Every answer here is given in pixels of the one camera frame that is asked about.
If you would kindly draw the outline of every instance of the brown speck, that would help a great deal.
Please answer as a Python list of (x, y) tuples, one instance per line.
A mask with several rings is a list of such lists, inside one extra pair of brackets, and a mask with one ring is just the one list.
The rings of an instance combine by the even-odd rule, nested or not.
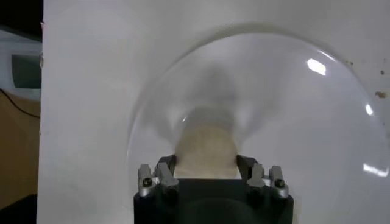
[(375, 95), (378, 96), (379, 98), (382, 98), (382, 99), (386, 98), (388, 96), (387, 93), (380, 92), (380, 91), (375, 92)]

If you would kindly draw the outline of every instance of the wooden surface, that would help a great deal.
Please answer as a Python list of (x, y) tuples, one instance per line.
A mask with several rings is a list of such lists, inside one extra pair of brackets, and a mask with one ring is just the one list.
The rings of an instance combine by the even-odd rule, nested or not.
[[(39, 102), (9, 96), (39, 116)], [(37, 193), (39, 128), (38, 118), (22, 113), (0, 93), (0, 209)]]

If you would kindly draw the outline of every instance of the metal clamp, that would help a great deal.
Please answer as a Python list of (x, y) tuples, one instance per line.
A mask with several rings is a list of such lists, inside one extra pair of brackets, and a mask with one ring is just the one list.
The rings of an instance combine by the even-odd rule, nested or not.
[(282, 175), (282, 168), (280, 166), (272, 166), (269, 169), (270, 187), (272, 193), (276, 198), (288, 197), (288, 186), (285, 183)]
[(153, 194), (156, 185), (158, 185), (158, 181), (158, 178), (151, 175), (149, 165), (141, 165), (138, 169), (138, 193), (140, 197), (147, 197)]
[(158, 163), (155, 168), (155, 175), (160, 180), (163, 192), (177, 193), (179, 189), (179, 180), (174, 178), (166, 163)]

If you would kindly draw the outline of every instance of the screw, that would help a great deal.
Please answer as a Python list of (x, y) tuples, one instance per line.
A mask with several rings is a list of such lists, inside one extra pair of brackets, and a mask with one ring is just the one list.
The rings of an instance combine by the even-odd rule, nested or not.
[(147, 177), (142, 181), (142, 186), (143, 187), (150, 187), (152, 185), (152, 183), (153, 183), (152, 179), (150, 177)]
[(277, 188), (285, 187), (285, 181), (282, 179), (276, 179), (275, 180), (275, 187), (277, 187)]

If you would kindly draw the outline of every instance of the transparent dome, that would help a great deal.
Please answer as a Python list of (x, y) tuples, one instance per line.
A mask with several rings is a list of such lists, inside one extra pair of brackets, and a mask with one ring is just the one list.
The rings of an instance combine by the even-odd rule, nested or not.
[(212, 123), (240, 155), (282, 167), (296, 223), (390, 220), (384, 128), (351, 70), (312, 44), (271, 33), (216, 40), (147, 85), (138, 106), (131, 196), (141, 164), (172, 155), (185, 128)]

